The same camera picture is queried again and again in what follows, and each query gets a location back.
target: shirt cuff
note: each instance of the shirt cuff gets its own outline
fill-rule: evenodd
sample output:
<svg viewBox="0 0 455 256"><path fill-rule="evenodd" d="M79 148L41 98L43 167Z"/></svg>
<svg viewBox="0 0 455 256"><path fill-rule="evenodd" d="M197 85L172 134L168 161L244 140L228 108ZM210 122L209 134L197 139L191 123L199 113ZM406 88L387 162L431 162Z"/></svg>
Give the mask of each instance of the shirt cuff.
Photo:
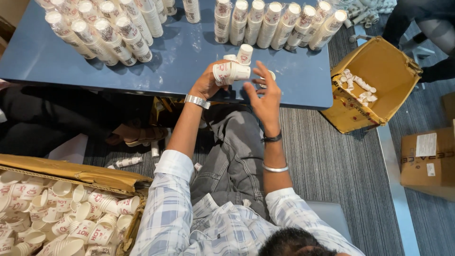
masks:
<svg viewBox="0 0 455 256"><path fill-rule="evenodd" d="M174 175L189 183L193 171L193 162L187 155L176 150L165 150L155 173Z"/></svg>
<svg viewBox="0 0 455 256"><path fill-rule="evenodd" d="M293 188L278 189L274 192L270 192L265 196L265 202L267 205L272 205L278 198L288 195L295 195Z"/></svg>

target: black wristband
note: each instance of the black wristband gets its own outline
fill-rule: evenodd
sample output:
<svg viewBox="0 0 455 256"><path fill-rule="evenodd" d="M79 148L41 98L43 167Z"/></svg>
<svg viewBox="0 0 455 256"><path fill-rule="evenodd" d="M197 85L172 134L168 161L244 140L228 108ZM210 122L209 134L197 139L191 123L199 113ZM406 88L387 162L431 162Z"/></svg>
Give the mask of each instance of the black wristband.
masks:
<svg viewBox="0 0 455 256"><path fill-rule="evenodd" d="M283 138L283 137L282 137L282 135L281 135L281 130L280 130L280 134L278 134L278 135L275 136L275 137L268 138L268 137L266 137L265 134L264 134L264 138L261 139L261 141L262 141L262 142L275 142L275 141L281 140L282 138Z"/></svg>

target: black pants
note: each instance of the black pants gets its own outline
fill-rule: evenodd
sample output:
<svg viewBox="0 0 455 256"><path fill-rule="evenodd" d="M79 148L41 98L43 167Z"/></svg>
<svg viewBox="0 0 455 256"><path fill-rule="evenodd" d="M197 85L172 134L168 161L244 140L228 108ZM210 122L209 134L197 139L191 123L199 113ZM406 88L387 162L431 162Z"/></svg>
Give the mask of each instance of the black pants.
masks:
<svg viewBox="0 0 455 256"><path fill-rule="evenodd" d="M382 37L398 47L402 35L411 25L424 20L449 20L455 18L455 1L453 0L399 0L392 14L387 20ZM436 63L431 67L424 67L420 82L434 82L455 78L455 56Z"/></svg>
<svg viewBox="0 0 455 256"><path fill-rule="evenodd" d="M13 86L0 91L0 154L44 157L83 133L104 140L123 115L101 96L82 89Z"/></svg>

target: silver bracelet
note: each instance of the silver bracelet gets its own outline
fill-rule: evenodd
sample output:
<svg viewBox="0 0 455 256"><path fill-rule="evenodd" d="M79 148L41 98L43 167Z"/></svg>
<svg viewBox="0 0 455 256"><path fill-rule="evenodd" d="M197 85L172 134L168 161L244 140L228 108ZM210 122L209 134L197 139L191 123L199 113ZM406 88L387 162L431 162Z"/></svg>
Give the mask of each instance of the silver bracelet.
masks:
<svg viewBox="0 0 455 256"><path fill-rule="evenodd" d="M264 162L262 162L262 167L264 167L264 169L266 169L267 171L273 172L273 173L282 173L282 172L289 170L288 164L286 164L286 167L284 167L284 168L270 168L270 167L265 166Z"/></svg>

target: plaid shirt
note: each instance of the plaid shirt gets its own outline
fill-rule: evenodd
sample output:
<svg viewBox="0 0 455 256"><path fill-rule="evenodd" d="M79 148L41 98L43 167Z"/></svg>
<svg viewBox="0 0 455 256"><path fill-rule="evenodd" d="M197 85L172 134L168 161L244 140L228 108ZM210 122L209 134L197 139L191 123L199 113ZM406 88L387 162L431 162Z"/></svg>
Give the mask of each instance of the plaid shirt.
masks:
<svg viewBox="0 0 455 256"><path fill-rule="evenodd" d="M218 206L210 194L192 207L192 173L189 157L175 150L164 151L149 189L132 256L255 256L266 238L280 227L303 228L329 249L363 255L322 221L292 188L266 196L270 217L277 225L243 205L228 202Z"/></svg>

